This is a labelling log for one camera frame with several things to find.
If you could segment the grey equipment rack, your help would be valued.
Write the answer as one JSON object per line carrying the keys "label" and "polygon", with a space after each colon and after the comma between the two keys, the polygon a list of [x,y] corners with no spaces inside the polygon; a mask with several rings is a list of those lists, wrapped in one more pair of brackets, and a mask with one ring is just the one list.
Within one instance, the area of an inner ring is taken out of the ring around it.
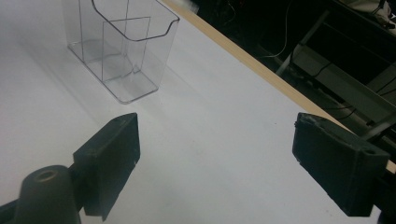
{"label": "grey equipment rack", "polygon": [[[330,17],[334,17],[335,15],[349,15],[354,16],[356,20],[365,20],[361,15],[358,15],[338,0],[319,1],[325,5],[324,12],[290,52],[287,59],[276,70],[276,74],[282,76],[292,64],[304,69],[303,62],[312,63],[312,67],[318,69],[318,76],[310,76],[311,79],[314,79],[347,103],[350,103],[364,117],[374,123],[362,135],[364,139],[374,139],[391,128],[394,128],[396,131],[396,105],[390,103],[366,85],[361,84],[356,78],[336,66],[333,61],[307,46],[309,40],[321,26],[327,23],[327,19]],[[378,29],[377,25],[371,21],[366,21],[371,26],[374,26],[375,29]]]}

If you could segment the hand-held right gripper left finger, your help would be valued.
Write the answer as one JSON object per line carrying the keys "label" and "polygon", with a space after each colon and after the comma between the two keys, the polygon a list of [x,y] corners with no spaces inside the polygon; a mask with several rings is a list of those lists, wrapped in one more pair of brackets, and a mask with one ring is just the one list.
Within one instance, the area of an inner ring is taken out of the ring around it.
{"label": "hand-held right gripper left finger", "polygon": [[78,209],[105,221],[140,159],[136,113],[109,121],[73,154]]}

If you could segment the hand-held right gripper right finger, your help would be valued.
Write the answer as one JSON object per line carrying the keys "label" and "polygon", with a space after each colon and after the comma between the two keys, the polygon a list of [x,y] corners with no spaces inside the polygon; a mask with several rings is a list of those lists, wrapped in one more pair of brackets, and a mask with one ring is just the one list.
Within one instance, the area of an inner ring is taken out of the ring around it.
{"label": "hand-held right gripper right finger", "polygon": [[349,217],[390,214],[388,152],[332,121],[300,113],[292,154]]}

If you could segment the clear acrylic organizer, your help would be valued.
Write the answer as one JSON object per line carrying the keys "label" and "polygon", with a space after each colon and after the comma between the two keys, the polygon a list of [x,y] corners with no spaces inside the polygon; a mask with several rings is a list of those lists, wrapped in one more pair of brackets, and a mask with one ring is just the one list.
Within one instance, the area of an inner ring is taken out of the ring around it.
{"label": "clear acrylic organizer", "polygon": [[179,16],[161,0],[61,0],[67,47],[118,102],[160,88]]}

